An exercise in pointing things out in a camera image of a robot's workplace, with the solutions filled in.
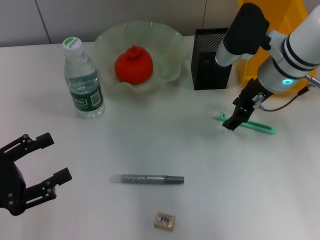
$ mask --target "white robotic arm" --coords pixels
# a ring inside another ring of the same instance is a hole
[[[320,81],[308,75],[320,65],[320,5],[289,36],[275,30],[266,34],[268,27],[260,8],[245,3],[218,47],[215,60],[221,67],[250,59],[259,46],[270,54],[258,68],[257,79],[251,79],[233,102],[234,113],[223,123],[230,130],[248,121],[257,99],[261,104],[273,93],[286,92],[302,78],[320,87]],[[305,87],[297,96],[308,90]]]

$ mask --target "red ball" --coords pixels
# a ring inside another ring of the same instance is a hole
[[[114,63],[114,71],[121,82],[141,84],[154,70],[150,54],[142,47],[133,45]]]

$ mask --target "blue light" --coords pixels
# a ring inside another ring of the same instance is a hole
[[[284,85],[290,85],[290,84],[292,84],[294,81],[292,80],[292,79],[285,79],[285,80],[283,80],[282,81],[282,83],[284,84]]]

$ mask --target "yellow container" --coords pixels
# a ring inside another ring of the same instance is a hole
[[[269,30],[276,30],[286,35],[289,35],[308,16],[303,0],[238,0],[238,8],[244,3],[258,5],[265,19],[270,22]],[[251,78],[257,78],[258,67],[268,56],[269,54],[260,47],[250,60],[241,59],[237,62],[237,72],[242,88]],[[316,70],[313,70],[310,75],[315,76]],[[296,93],[306,85],[307,81],[302,79],[287,92],[277,95],[287,96]]]

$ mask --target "white bottle cap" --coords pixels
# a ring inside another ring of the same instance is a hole
[[[68,37],[62,43],[63,52],[66,57],[79,56],[84,52],[82,42],[77,37]]]

